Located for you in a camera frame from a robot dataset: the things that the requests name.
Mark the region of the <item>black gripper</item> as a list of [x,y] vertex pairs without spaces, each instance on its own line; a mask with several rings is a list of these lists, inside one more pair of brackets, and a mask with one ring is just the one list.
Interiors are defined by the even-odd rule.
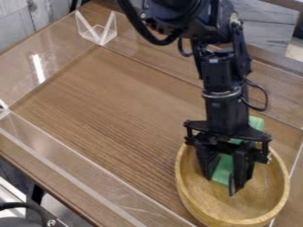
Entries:
[[186,144],[192,145],[204,178],[212,179],[220,153],[232,155],[228,193],[234,196],[252,178],[255,162],[267,164],[272,137],[250,126],[250,102],[246,91],[204,92],[206,119],[188,120]]

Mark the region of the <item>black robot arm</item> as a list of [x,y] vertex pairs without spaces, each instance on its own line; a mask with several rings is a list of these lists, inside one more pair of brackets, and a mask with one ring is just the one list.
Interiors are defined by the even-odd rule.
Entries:
[[194,62],[203,81],[206,119],[187,121],[186,144],[195,148],[204,177],[211,180],[228,157],[227,187],[236,194],[252,178],[258,162],[268,162],[271,136],[250,117],[247,79],[251,58],[243,22],[230,0],[147,0],[142,20],[167,35],[159,45],[191,42]]

